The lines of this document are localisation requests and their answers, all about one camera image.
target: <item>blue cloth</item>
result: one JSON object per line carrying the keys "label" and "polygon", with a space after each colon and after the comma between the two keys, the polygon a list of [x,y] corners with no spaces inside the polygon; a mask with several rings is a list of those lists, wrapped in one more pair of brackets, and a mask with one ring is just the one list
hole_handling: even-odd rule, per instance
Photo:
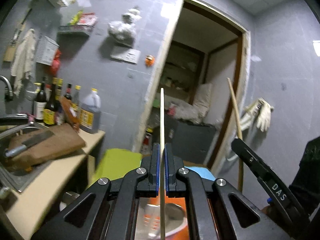
{"label": "blue cloth", "polygon": [[195,171],[196,173],[198,173],[200,175],[201,178],[209,179],[209,180],[213,180],[213,181],[216,180],[216,178],[212,175],[212,173],[205,167],[193,166],[193,167],[186,167],[186,168]]}

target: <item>black cabinet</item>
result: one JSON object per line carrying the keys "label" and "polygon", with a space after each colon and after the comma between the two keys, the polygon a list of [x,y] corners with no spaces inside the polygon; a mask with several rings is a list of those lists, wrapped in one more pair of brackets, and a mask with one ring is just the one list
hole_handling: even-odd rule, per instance
{"label": "black cabinet", "polygon": [[[202,164],[215,132],[213,125],[195,125],[164,116],[164,141],[171,143],[173,155],[184,161]],[[160,128],[157,127],[154,129],[153,142],[159,142],[159,138]]]}

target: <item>countertop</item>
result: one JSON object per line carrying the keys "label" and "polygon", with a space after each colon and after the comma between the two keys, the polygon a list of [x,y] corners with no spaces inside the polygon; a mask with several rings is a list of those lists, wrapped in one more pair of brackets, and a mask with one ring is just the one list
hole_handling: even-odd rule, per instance
{"label": "countertop", "polygon": [[52,161],[21,194],[14,192],[17,200],[6,215],[25,240],[39,228],[56,197],[104,134],[101,130],[95,134],[80,130],[79,135],[86,142],[80,150],[83,154]]}

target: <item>red plastic bag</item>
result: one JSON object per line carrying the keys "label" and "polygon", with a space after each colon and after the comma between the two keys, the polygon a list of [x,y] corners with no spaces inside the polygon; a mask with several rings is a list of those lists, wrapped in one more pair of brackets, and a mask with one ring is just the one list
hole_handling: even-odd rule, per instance
{"label": "red plastic bag", "polygon": [[57,75],[57,72],[60,68],[60,55],[61,55],[61,51],[57,49],[56,55],[54,56],[52,65],[49,69],[50,74],[54,77]]}

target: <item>cutting board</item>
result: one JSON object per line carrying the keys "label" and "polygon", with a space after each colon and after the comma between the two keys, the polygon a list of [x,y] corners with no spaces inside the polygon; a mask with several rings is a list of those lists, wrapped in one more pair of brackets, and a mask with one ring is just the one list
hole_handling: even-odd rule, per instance
{"label": "cutting board", "polygon": [[6,166],[10,167],[11,170],[26,169],[32,165],[56,159],[85,147],[85,141],[69,124],[64,123],[62,125],[56,125],[50,128],[44,127],[41,130],[15,136],[11,139],[8,149],[11,150],[20,146],[25,140],[46,130],[52,131],[54,135],[27,149],[18,156],[9,159],[6,162]]}

